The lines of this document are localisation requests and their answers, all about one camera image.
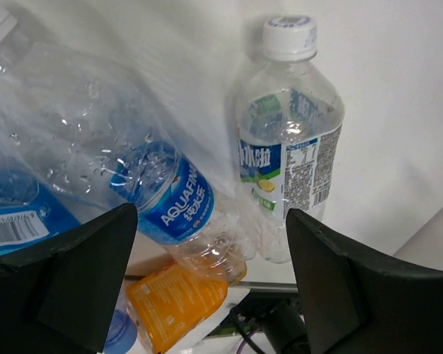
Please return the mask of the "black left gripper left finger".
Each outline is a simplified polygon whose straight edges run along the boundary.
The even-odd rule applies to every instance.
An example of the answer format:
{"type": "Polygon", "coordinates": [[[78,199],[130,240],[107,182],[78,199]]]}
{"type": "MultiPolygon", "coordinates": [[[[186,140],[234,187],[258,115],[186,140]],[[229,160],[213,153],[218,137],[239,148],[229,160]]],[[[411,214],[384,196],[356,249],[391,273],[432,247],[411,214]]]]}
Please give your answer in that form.
{"type": "Polygon", "coordinates": [[[123,204],[0,256],[0,353],[102,351],[137,221],[123,204]]]}

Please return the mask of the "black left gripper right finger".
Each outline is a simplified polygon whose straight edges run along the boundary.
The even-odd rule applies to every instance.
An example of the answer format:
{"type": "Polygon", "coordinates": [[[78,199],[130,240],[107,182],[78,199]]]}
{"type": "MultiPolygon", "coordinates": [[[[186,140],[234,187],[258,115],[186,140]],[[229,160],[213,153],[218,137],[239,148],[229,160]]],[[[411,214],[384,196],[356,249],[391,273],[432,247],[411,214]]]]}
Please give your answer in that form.
{"type": "Polygon", "coordinates": [[[443,353],[443,271],[384,254],[299,209],[286,232],[313,353],[443,353]]]}

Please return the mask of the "Aquafina blue label bottle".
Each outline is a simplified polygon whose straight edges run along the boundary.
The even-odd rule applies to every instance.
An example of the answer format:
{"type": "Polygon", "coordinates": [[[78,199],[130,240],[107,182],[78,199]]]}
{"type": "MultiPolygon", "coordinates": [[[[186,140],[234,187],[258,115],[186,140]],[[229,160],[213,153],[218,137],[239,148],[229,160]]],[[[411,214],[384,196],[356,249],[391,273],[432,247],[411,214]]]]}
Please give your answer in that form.
{"type": "Polygon", "coordinates": [[[233,282],[244,273],[254,249],[239,208],[174,145],[132,71],[32,44],[6,84],[21,110],[5,124],[41,181],[99,209],[133,204],[140,233],[198,275],[233,282]]]}

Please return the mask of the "blue cap water bottle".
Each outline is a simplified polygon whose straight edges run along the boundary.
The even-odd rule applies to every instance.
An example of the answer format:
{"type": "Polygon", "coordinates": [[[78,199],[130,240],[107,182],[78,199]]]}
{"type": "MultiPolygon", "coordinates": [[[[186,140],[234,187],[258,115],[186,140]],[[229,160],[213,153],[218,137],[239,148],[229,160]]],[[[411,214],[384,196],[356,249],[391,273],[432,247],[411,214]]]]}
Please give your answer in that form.
{"type": "MultiPolygon", "coordinates": [[[[0,147],[0,256],[83,225],[16,159],[0,147]]],[[[103,350],[112,338],[109,325],[103,350]]]]}

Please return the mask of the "orange juice bottle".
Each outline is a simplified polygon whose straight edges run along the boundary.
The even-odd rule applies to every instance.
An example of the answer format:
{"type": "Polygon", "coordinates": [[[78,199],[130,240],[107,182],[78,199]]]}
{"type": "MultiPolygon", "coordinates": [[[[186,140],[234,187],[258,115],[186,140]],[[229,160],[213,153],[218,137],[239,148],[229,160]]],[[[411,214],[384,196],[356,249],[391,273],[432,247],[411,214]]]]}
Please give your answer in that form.
{"type": "Polygon", "coordinates": [[[244,264],[233,280],[217,280],[174,263],[126,283],[128,314],[137,326],[143,352],[176,353],[197,345],[249,293],[246,288],[230,288],[246,273],[244,264]]]}

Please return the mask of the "green label water bottle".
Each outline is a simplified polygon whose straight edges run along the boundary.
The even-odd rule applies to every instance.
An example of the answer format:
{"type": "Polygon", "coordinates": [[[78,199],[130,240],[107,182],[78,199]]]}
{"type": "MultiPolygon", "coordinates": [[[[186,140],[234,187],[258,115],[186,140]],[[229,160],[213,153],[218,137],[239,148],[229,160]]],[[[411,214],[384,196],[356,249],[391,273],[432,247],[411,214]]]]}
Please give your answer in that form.
{"type": "Polygon", "coordinates": [[[236,94],[240,180],[260,210],[258,253],[271,263],[290,260],[288,211],[321,219],[332,185],[345,107],[316,54],[312,17],[271,18],[258,65],[236,94]]]}

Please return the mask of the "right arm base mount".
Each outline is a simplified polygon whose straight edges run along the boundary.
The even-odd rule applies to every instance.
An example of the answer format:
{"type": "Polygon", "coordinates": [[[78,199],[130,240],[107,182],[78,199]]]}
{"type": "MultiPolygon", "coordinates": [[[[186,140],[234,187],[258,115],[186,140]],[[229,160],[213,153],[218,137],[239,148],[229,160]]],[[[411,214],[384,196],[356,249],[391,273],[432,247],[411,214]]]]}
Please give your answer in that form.
{"type": "Polygon", "coordinates": [[[207,339],[237,338],[236,353],[267,353],[262,338],[274,353],[311,352],[296,285],[241,282],[234,289],[249,293],[238,304],[229,305],[228,314],[207,339]]]}

